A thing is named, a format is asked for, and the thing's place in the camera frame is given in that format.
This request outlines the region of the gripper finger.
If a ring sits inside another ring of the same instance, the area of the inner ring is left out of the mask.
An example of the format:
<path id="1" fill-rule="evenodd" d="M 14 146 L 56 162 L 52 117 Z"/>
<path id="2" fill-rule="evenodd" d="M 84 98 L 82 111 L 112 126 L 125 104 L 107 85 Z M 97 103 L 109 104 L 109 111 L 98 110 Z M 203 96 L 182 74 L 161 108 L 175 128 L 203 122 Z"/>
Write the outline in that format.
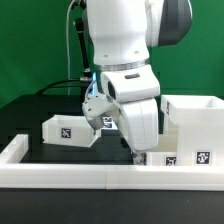
<path id="1" fill-rule="evenodd" d="M 146 165 L 147 164 L 147 155 L 145 153 L 133 153 L 132 159 L 133 159 L 134 165 Z"/>

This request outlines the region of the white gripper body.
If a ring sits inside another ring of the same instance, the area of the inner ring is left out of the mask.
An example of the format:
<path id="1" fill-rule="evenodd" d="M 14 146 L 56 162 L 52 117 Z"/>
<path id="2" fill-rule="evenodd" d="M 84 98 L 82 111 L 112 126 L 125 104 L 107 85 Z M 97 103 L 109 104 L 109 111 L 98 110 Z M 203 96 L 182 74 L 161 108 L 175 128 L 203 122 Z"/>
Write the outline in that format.
<path id="1" fill-rule="evenodd" d="M 116 124 L 134 153 L 157 147 L 158 108 L 154 98 L 120 104 Z"/>

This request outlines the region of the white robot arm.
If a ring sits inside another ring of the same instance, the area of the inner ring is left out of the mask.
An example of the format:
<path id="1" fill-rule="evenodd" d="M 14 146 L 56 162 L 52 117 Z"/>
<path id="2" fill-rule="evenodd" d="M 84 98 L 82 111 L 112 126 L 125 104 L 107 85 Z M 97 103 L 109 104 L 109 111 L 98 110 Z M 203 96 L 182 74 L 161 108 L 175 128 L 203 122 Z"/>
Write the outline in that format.
<path id="1" fill-rule="evenodd" d="M 159 137 L 160 84 L 148 49 L 184 38 L 192 23 L 190 0 L 87 0 L 86 16 L 101 90 L 85 97 L 83 113 L 95 130 L 110 116 L 133 163 L 143 165 Z"/>

